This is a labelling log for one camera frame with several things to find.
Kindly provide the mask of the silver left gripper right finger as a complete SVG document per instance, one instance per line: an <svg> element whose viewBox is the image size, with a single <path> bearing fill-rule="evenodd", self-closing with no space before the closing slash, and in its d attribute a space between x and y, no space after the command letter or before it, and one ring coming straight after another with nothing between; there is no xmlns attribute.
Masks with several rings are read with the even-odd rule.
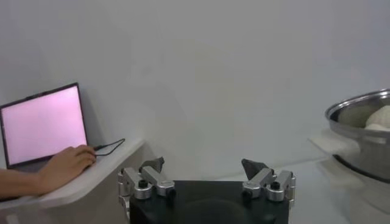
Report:
<svg viewBox="0 0 390 224"><path fill-rule="evenodd" d="M262 195L273 202L295 202L296 176L291 171L283 170L277 174L265 163L249 159L242 159L241 164L248 178L243 182L242 191L246 203Z"/></svg>

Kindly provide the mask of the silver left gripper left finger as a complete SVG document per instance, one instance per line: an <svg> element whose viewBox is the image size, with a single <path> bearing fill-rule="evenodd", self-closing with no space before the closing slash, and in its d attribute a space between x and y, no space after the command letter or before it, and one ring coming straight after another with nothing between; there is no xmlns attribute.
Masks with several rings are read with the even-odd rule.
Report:
<svg viewBox="0 0 390 224"><path fill-rule="evenodd" d="M118 200L126 219L130 219L130 199L132 197L145 201L152 198L153 190L158 196L164 198L175 197L175 182L161 174L164 163L164 158L159 157L143 162L138 170L125 167L118 172Z"/></svg>

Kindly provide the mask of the bare person hand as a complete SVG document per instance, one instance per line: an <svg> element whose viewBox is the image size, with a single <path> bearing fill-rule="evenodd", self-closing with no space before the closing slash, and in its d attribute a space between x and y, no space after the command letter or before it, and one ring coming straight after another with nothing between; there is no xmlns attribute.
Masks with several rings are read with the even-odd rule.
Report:
<svg viewBox="0 0 390 224"><path fill-rule="evenodd" d="M87 145L69 147L53 156L37 173L34 194L52 192L76 177L96 162L95 151Z"/></svg>

